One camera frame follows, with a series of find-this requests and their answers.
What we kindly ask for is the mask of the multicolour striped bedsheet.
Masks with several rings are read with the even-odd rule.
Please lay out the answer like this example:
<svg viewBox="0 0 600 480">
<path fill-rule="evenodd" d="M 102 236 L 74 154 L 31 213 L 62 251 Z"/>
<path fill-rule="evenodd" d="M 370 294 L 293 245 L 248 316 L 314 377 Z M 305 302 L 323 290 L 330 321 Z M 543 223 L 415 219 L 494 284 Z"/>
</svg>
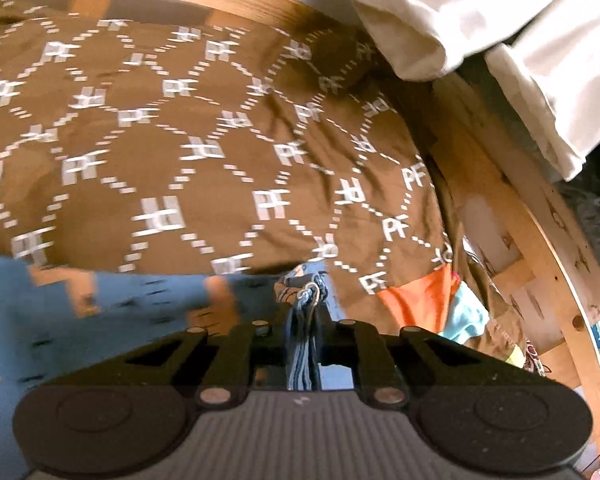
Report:
<svg viewBox="0 0 600 480">
<path fill-rule="evenodd" d="M 513 366 L 526 364 L 521 316 L 489 281 L 468 284 L 445 264 L 377 297 L 400 328 L 419 327 Z"/>
</svg>

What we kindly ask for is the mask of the blue orange patterned pants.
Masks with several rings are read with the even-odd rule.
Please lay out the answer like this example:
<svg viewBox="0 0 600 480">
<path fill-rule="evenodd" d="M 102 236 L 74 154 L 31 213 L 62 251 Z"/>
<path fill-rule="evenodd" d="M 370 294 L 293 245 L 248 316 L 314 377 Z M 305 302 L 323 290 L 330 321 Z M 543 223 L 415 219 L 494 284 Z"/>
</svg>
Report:
<svg viewBox="0 0 600 480">
<path fill-rule="evenodd" d="M 12 414 L 33 387 L 200 323 L 211 333 L 284 316 L 277 274 L 220 276 L 97 272 L 87 293 L 98 311 L 74 312 L 65 278 L 35 284 L 26 264 L 0 257 L 0 479 L 28 471 Z"/>
</svg>

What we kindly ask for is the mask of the brown PF patterned blanket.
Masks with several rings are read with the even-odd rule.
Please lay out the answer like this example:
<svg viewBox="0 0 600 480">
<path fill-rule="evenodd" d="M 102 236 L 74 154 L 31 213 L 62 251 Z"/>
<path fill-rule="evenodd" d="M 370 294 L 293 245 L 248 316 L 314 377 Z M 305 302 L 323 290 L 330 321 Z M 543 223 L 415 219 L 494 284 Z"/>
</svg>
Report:
<svg viewBox="0 0 600 480">
<path fill-rule="evenodd" d="M 375 48 L 350 29 L 87 18 L 0 0 L 0 255 L 37 268 L 324 264 L 344 313 L 466 259 Z"/>
</svg>

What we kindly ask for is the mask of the wooden bed frame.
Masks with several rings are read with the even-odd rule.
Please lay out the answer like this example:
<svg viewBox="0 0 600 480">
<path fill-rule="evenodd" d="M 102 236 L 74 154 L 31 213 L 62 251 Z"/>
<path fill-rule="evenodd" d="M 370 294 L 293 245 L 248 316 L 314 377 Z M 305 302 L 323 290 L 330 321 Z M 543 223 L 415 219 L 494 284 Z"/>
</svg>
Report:
<svg viewBox="0 0 600 480">
<path fill-rule="evenodd" d="M 356 27 L 299 0 L 18 1 L 95 20 L 175 26 L 250 21 L 283 30 L 350 29 L 366 38 Z M 600 320 L 600 265 L 582 230 L 467 82 L 456 75 L 426 84 L 403 82 L 378 58 L 382 88 L 410 130 L 438 199 L 462 229 L 467 261 L 478 264 L 520 314 L 526 364 L 583 392 L 594 416 L 591 453 L 600 460 L 600 347 L 593 337 Z M 116 273 L 26 266 L 35 284 L 68 280 L 74 312 L 81 318 L 98 311 L 86 296 L 95 288 L 94 274 Z M 298 266 L 327 272 L 324 264 Z M 295 267 L 249 275 L 280 275 Z"/>
</svg>

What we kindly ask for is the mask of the white hanging garment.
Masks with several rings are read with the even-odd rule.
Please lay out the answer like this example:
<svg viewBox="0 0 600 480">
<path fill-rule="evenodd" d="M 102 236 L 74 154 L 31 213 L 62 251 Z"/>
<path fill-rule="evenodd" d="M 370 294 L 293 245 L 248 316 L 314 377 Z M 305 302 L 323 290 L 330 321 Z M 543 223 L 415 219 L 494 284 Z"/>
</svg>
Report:
<svg viewBox="0 0 600 480">
<path fill-rule="evenodd" d="M 566 181 L 600 144 L 600 0 L 352 0 L 396 76 L 441 78 L 481 53 Z"/>
</svg>

